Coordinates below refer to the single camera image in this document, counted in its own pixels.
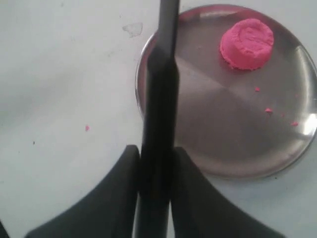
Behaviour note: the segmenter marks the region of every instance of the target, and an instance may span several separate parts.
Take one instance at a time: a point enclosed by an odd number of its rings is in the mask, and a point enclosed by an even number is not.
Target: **round metal tray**
[[[270,61],[255,71],[231,69],[219,53],[222,35],[246,18],[261,20],[275,38]],[[146,63],[155,40],[154,34],[146,43],[137,70],[141,113]],[[175,143],[202,171],[223,178],[264,177],[307,149],[317,126],[316,68],[281,24],[240,6],[194,8],[179,16],[175,57],[180,71]]]

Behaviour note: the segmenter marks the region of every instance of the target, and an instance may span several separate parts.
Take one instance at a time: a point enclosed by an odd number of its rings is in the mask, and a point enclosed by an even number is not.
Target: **white surface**
[[[212,3],[239,4],[275,18],[317,61],[317,1],[184,0],[181,10]],[[0,219],[11,238],[77,202],[126,144],[140,145],[134,75],[157,27],[158,5],[159,0],[0,2]],[[85,132],[87,124],[91,129]],[[316,156],[315,141],[277,179],[213,182],[288,237],[314,238]]]

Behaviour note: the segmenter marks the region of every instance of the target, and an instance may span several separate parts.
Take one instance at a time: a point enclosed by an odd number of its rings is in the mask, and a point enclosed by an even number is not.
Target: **pink play dough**
[[[269,60],[273,43],[271,29],[251,18],[239,21],[222,36],[220,52],[231,67],[254,70]]]

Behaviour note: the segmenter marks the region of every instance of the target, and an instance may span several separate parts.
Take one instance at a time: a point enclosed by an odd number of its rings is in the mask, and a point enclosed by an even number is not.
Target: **metal plate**
[[[246,18],[257,18],[274,32],[272,57],[255,71],[231,69],[219,53],[222,35]],[[155,38],[147,42],[136,76],[141,112]],[[278,22],[233,5],[189,10],[179,16],[176,61],[181,83],[175,142],[204,172],[223,178],[268,176],[295,162],[309,146],[317,126],[316,68]],[[266,108],[273,110],[271,116]],[[299,125],[291,126],[294,121]]]

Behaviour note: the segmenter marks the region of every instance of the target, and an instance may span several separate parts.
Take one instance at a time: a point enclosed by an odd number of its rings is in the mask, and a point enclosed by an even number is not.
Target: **white table surface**
[[[181,10],[212,3],[275,18],[317,61],[317,1],[183,0]],[[0,219],[12,238],[77,202],[126,144],[140,145],[134,76],[158,6],[159,0],[0,1]],[[315,141],[287,172],[212,182],[288,237],[315,238],[316,169]]]

